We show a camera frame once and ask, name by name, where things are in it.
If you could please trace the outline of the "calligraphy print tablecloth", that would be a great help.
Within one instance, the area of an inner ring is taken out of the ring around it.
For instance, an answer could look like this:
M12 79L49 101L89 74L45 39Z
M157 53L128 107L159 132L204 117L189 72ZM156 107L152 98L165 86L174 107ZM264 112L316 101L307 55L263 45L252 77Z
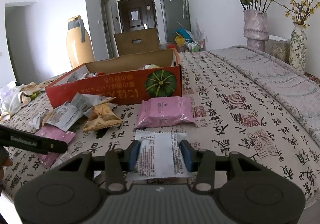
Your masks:
M319 146L276 99L223 60L208 52L182 53L183 95L191 98L195 124L149 128L153 132L185 132L195 148L227 156L238 151L297 184L306 205L319 200ZM52 109L45 93L22 108L5 126L35 133L30 121ZM83 132L86 120L70 128L75 137L65 156L92 152L93 156L126 148L135 138L140 104L116 106L122 124ZM9 148L13 166L4 169L3 193L15 193L48 169L32 152Z

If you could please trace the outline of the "grey refrigerator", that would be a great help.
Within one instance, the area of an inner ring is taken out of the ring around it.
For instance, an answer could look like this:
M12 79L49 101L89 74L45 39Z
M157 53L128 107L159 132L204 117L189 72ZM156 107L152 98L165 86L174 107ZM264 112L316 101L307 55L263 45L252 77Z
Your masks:
M176 31L185 28L190 31L190 16L183 0L160 0L163 14L165 41L176 43Z

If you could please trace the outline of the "grey white snack packet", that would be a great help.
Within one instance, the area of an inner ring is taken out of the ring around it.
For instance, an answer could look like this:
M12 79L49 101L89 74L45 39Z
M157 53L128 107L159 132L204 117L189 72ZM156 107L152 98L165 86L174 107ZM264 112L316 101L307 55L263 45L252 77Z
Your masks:
M39 130L45 124L68 131L71 126L81 117L89 118L93 107L107 101L109 98L100 95L88 95L77 93L71 102L65 102L55 108L52 113L48 110L38 113L29 124Z

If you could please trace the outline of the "yellow thermos jug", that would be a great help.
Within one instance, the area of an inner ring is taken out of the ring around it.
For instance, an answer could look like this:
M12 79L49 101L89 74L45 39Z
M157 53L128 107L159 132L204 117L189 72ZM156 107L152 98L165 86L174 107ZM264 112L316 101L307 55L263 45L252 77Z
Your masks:
M80 15L68 20L67 51L71 67L74 69L84 63L94 61L93 48L89 33Z

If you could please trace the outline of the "floral ceramic vase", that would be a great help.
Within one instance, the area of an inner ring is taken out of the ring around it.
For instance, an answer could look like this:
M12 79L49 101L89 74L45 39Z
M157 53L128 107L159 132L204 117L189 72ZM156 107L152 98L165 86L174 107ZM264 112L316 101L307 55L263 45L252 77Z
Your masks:
M301 73L305 73L307 49L307 37L304 27L294 24L290 38L289 64Z

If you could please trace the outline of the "orange pumpkin cardboard box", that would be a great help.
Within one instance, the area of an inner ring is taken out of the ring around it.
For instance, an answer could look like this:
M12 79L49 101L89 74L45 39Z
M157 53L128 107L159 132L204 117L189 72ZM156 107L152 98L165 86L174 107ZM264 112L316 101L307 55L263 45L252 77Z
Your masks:
M77 93L113 97L118 105L181 96L180 57L175 49L167 49L85 63L46 87L53 108Z

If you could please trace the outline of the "grey quilted blanket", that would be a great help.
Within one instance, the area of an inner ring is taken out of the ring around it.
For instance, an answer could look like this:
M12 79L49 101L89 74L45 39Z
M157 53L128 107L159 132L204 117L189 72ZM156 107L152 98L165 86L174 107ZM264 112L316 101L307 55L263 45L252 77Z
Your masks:
M211 50L276 99L319 144L319 86L289 64L249 46Z

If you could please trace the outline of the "orange cracker snack packet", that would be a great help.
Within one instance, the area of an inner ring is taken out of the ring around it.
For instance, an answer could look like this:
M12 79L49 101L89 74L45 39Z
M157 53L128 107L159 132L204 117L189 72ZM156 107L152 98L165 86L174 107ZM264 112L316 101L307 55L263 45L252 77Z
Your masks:
M120 125L122 120L112 111L114 98L102 101L92 107L91 114L86 122L83 132L101 130Z

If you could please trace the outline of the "dark brown door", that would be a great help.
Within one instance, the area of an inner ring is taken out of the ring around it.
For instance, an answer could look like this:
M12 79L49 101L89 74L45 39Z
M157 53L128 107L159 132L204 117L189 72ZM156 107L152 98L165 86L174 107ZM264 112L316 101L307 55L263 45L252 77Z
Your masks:
M120 0L118 10L122 32L157 28L154 0Z

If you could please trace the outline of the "small pink snack packet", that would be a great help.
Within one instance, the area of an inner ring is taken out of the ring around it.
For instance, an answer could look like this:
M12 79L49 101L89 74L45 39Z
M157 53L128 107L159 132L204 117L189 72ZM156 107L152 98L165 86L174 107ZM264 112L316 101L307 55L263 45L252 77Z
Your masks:
M71 131L62 131L61 129L46 124L35 133L36 136L42 137L46 154L38 154L41 163L49 169L60 154L64 154L68 149L68 144L74 139L75 133Z

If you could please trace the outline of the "pink textured vase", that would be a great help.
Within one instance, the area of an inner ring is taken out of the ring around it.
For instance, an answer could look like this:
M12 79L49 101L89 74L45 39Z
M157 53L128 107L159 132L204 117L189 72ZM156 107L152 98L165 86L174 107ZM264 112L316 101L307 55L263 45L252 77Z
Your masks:
M265 52L269 39L266 12L244 10L244 37L247 39L247 46Z

